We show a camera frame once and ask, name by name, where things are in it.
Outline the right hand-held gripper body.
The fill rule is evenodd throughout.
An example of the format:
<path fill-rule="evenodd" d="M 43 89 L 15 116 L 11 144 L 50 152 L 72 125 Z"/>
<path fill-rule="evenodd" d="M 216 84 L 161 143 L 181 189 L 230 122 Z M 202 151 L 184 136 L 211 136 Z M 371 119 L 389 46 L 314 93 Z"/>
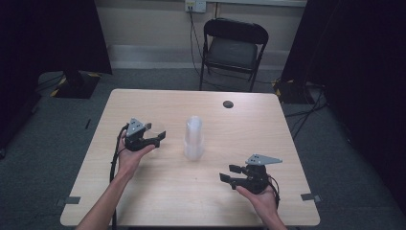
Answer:
<path fill-rule="evenodd" d="M 266 165 L 281 163 L 282 160 L 270 156 L 254 153 L 246 161 L 244 167 L 234 166 L 235 173 L 243 173 L 245 179 L 238 179 L 234 186 L 241 186 L 254 195 L 262 193 L 268 186 L 275 189 L 272 181 L 274 178 L 266 171 Z"/>

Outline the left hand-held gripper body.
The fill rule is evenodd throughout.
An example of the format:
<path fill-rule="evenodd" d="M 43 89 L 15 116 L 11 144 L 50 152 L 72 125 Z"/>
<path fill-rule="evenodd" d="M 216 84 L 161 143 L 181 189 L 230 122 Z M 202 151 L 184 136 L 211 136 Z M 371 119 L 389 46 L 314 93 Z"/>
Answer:
<path fill-rule="evenodd" d="M 144 147 L 151 145 L 149 139 L 144 138 L 146 129 L 145 124 L 135 118 L 131 118 L 126 129 L 124 146 L 131 151 L 142 150 Z"/>

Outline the person's left hand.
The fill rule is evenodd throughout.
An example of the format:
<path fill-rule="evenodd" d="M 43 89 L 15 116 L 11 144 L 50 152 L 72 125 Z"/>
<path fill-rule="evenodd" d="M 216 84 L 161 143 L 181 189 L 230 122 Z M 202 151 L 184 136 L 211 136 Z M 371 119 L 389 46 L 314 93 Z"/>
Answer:
<path fill-rule="evenodd" d="M 154 149 L 154 145 L 148 145 L 141 150 L 131 151 L 125 147 L 124 138 L 122 138 L 119 144 L 119 169 L 117 176 L 128 182 L 134 176 L 142 158 Z"/>

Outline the person's right hand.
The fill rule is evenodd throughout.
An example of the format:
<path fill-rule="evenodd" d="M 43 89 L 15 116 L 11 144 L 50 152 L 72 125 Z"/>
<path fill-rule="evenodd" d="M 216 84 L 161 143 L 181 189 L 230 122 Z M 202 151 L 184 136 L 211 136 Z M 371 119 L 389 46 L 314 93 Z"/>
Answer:
<path fill-rule="evenodd" d="M 276 222 L 279 217 L 276 205 L 276 195 L 270 186 L 267 186 L 265 190 L 258 195 L 252 194 L 241 186 L 237 186 L 236 190 L 251 202 L 256 213 L 264 223 L 270 224 Z"/>

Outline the grey tape strip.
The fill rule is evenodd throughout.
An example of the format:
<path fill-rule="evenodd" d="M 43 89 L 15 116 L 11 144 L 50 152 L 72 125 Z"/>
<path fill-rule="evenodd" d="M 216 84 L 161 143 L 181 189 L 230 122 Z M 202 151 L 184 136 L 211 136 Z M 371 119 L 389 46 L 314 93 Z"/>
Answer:
<path fill-rule="evenodd" d="M 301 198 L 303 201 L 313 200 L 314 202 L 322 201 L 322 198 L 319 195 L 310 194 L 301 194 Z"/>
<path fill-rule="evenodd" d="M 64 207 L 66 204 L 79 204 L 80 197 L 79 196 L 68 196 L 62 199 L 59 199 L 56 202 L 56 206 Z"/>

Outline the black stand base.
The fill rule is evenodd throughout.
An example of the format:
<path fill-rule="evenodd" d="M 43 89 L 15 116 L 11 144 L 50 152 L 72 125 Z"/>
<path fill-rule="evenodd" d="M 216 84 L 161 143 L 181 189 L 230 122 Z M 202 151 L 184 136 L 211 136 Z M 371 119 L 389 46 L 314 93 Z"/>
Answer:
<path fill-rule="evenodd" d="M 54 98 L 90 99 L 101 75 L 78 72 L 75 76 L 65 74 L 51 93 Z"/>
<path fill-rule="evenodd" d="M 324 90 L 318 85 L 298 84 L 293 80 L 278 80 L 273 84 L 273 89 L 281 104 L 315 104 Z"/>

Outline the black folding chair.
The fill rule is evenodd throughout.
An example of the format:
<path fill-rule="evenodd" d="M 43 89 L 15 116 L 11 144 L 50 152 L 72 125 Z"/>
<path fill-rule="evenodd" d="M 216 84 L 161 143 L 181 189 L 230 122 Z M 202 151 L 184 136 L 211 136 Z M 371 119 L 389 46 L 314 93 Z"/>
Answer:
<path fill-rule="evenodd" d="M 211 67 L 249 74 L 249 91 L 253 90 L 268 32 L 259 24 L 228 18 L 214 18 L 203 27 L 204 44 L 199 89 L 202 89 L 204 68 Z"/>

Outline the black curtain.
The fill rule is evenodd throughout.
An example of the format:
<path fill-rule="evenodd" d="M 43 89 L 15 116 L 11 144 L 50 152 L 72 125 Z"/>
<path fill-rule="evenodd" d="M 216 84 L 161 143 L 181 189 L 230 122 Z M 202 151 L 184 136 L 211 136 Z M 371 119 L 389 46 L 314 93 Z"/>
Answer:
<path fill-rule="evenodd" d="M 112 72 L 95 0 L 0 0 L 0 149 L 39 100 L 39 77 Z"/>
<path fill-rule="evenodd" d="M 406 214 L 406 0 L 307 0 L 282 80 L 324 86 Z"/>

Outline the white wall socket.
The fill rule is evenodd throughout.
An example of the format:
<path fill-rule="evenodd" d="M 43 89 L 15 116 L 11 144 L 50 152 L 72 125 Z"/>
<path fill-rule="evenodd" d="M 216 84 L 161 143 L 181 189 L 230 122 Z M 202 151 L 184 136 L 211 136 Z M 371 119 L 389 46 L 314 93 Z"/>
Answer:
<path fill-rule="evenodd" d="M 207 3 L 205 0 L 185 0 L 185 11 L 205 13 L 207 9 Z"/>

